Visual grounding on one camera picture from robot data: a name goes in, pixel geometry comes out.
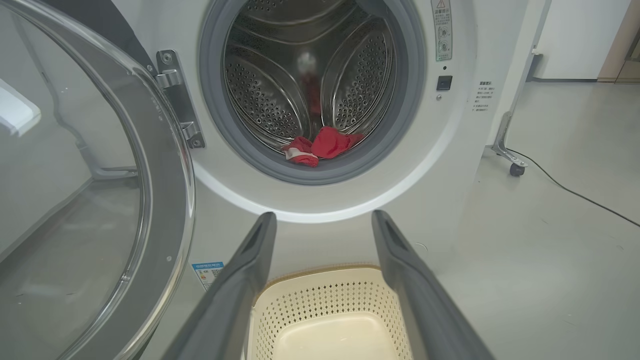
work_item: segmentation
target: washing machine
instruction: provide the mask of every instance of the washing machine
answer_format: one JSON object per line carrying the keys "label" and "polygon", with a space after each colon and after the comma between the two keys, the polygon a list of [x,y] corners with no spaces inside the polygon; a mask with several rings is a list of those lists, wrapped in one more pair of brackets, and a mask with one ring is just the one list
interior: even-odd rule
{"label": "washing machine", "polygon": [[[390,282],[393,239],[445,271],[529,1],[0,4],[4,338],[15,357],[128,359],[181,278],[208,269],[208,287],[264,233],[262,282],[353,264]],[[284,156],[324,127],[360,136],[317,167]]]}

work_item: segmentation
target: basket bottom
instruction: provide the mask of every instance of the basket bottom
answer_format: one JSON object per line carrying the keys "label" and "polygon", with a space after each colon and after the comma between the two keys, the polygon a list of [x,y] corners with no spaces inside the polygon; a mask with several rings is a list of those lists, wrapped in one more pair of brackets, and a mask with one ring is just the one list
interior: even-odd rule
{"label": "basket bottom", "polygon": [[273,360],[396,360],[389,331],[379,316],[368,312],[321,316],[283,329]]}

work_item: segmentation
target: red cloth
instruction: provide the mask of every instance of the red cloth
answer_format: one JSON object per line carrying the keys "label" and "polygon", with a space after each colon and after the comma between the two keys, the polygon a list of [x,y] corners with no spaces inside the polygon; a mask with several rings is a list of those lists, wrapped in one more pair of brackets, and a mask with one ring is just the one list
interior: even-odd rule
{"label": "red cloth", "polygon": [[318,166],[318,157],[311,153],[311,142],[302,136],[293,139],[289,145],[283,146],[282,152],[287,160],[296,164]]}
{"label": "red cloth", "polygon": [[311,152],[319,158],[333,159],[363,138],[363,134],[340,134],[337,129],[325,126],[318,132],[316,140],[311,145]]}

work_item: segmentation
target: gray rubber seal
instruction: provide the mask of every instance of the gray rubber seal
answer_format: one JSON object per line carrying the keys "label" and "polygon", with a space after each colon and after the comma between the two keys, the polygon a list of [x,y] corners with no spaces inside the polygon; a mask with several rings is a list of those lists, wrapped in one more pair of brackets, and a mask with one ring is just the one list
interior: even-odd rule
{"label": "gray rubber seal", "polygon": [[258,141],[241,125],[225,87],[227,36],[245,2],[213,0],[200,39],[200,83],[214,124],[229,146],[249,164],[276,179],[302,185],[326,185],[356,177],[389,154],[415,118],[426,80],[426,43],[412,0],[362,1],[360,6],[387,20],[396,41],[395,93],[380,125],[353,150],[317,168],[295,165]]}

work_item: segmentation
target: beige wall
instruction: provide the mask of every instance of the beige wall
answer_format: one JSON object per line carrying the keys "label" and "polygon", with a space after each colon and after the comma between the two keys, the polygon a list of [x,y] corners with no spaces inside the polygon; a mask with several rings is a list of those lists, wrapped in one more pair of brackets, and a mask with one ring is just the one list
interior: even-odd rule
{"label": "beige wall", "polygon": [[613,40],[613,44],[611,44],[609,54],[598,75],[599,81],[616,80],[638,29],[640,29],[640,0],[631,0],[625,17],[620,24],[620,29]]}

